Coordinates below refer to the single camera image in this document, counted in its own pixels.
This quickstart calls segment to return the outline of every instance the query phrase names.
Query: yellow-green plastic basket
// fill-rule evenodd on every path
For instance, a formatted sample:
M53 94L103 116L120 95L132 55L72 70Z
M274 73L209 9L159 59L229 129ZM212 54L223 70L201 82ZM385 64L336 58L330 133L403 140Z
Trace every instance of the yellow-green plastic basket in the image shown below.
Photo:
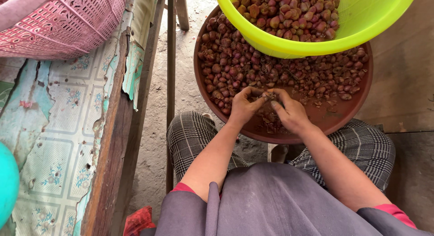
M303 43L273 36L248 22L232 5L232 0L217 0L229 21L246 41L264 54L294 59L341 52L362 43L390 27L413 0L341 0L336 38L321 43Z

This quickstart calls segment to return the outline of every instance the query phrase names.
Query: checkered trousers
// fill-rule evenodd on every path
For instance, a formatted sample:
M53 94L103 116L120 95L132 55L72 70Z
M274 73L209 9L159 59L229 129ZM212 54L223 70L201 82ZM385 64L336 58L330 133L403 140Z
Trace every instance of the checkered trousers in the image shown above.
M177 115L167 129L167 143L178 181L182 179L194 158L217 134L214 121L190 111ZM382 132L357 119L328 136L357 167L381 190L387 187L395 159L393 142ZM307 149L291 165L311 173L318 184L327 189L323 178ZM247 163L232 152L227 170L246 167Z
M378 189L383 192L387 188L395 161L395 146L389 137L366 122L352 119L328 138ZM307 148L290 164L312 174L317 183L327 189Z
M198 112L187 111L175 116L167 129L166 138L178 182L181 181L194 158L216 134L214 121ZM248 165L240 156L232 152L227 170L235 167L248 167Z

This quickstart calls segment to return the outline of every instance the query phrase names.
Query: person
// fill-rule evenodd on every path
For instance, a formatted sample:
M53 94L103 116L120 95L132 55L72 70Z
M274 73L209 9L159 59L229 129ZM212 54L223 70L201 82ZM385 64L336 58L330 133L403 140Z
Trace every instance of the person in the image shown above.
M271 105L306 149L288 164L247 163L233 152L243 125L267 101L263 90L236 94L219 132L197 112L176 116L167 144L178 184L166 195L155 235L433 235L416 229L383 194L394 163L393 142L352 119L328 137L302 104L271 89Z

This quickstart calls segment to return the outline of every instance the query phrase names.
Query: forearm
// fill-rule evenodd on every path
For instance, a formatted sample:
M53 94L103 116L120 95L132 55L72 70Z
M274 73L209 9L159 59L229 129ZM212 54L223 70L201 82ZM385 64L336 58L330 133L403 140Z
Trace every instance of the forearm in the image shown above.
M211 182L216 182L221 189L235 140L241 128L238 123L230 121L223 126L193 160L180 181L193 189L204 201L208 200L208 189Z
M318 127L310 126L300 137L318 166L328 190L344 205L357 211L362 207L391 203Z

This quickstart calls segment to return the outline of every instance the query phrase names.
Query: turquoise object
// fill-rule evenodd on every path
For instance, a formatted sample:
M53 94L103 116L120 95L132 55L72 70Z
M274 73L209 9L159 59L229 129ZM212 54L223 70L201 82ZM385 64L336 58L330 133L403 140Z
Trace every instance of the turquoise object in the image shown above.
M0 228L6 223L18 197L19 172L14 156L0 142Z

